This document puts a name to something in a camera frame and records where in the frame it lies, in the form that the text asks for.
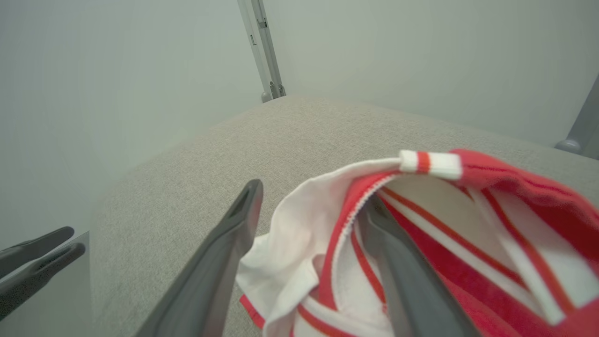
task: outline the striped fabric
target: striped fabric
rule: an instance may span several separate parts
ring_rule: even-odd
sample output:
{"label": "striped fabric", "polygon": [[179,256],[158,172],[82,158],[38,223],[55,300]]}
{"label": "striped fabric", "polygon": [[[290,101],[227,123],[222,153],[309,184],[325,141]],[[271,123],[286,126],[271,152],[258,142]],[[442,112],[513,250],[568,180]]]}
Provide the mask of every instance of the striped fabric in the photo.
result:
{"label": "striped fabric", "polygon": [[483,335],[599,335],[597,210],[552,180],[456,150],[356,163],[286,197],[237,278],[265,336],[394,335],[356,223],[374,193]]}

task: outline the gray fabric tabletop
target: gray fabric tabletop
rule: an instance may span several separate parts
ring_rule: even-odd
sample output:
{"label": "gray fabric tabletop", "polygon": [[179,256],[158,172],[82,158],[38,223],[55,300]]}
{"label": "gray fabric tabletop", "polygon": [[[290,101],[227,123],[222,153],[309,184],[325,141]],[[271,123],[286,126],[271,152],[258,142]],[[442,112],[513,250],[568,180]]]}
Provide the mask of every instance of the gray fabric tabletop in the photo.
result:
{"label": "gray fabric tabletop", "polygon": [[[381,107],[284,97],[137,167],[103,199],[90,232],[93,328],[132,336],[248,180],[264,183],[257,234],[304,180],[400,149],[482,151],[599,204],[599,161]],[[235,287],[225,336],[259,336]]]}

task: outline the floor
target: floor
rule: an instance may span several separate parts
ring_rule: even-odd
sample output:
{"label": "floor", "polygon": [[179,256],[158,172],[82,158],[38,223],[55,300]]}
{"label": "floor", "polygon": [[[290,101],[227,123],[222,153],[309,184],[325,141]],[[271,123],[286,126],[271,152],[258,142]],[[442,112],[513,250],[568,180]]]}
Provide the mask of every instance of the floor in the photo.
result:
{"label": "floor", "polygon": [[2,337],[82,337],[92,325],[89,276],[89,232],[75,238],[86,252],[48,284],[0,321]]}

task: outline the white wall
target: white wall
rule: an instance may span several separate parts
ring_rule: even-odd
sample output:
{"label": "white wall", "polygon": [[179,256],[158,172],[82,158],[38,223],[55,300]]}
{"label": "white wall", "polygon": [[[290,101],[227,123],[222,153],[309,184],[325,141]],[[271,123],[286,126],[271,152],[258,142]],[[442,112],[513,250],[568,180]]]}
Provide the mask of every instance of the white wall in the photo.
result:
{"label": "white wall", "polygon": [[288,94],[553,146],[599,72],[596,0],[264,0]]}
{"label": "white wall", "polygon": [[0,1],[0,249],[261,93],[235,0]]}

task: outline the garment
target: garment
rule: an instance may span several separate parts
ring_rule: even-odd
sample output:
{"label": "garment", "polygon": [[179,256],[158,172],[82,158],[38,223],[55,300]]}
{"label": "garment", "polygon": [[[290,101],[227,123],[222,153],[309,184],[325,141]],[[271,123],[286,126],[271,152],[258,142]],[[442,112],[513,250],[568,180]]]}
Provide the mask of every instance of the garment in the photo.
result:
{"label": "garment", "polygon": [[264,336],[393,336],[356,214],[382,198],[484,336],[597,336],[599,212],[474,151],[400,151],[309,179],[241,259]]}

